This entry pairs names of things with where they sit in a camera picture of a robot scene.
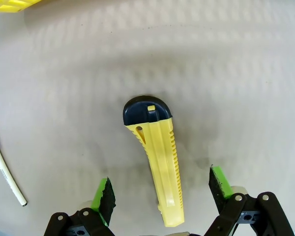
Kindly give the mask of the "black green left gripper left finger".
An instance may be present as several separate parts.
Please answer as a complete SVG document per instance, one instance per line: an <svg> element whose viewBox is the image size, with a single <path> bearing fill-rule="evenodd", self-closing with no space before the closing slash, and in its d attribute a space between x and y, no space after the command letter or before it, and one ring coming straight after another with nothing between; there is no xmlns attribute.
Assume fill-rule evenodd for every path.
<svg viewBox="0 0 295 236"><path fill-rule="evenodd" d="M100 181L90 207L69 216L65 212L54 213L47 225L46 236L113 236L109 223L116 206L116 198L108 177Z"/></svg>

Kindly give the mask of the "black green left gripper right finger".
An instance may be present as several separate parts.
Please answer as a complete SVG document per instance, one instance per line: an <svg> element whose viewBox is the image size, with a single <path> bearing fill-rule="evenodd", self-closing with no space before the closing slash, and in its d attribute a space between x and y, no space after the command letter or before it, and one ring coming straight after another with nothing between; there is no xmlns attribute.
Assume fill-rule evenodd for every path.
<svg viewBox="0 0 295 236"><path fill-rule="evenodd" d="M211 166L209 188L219 215L206 236L233 236L240 224L248 224L257 236L293 236L292 227L272 192L262 192L256 198L235 192L222 169Z"/></svg>

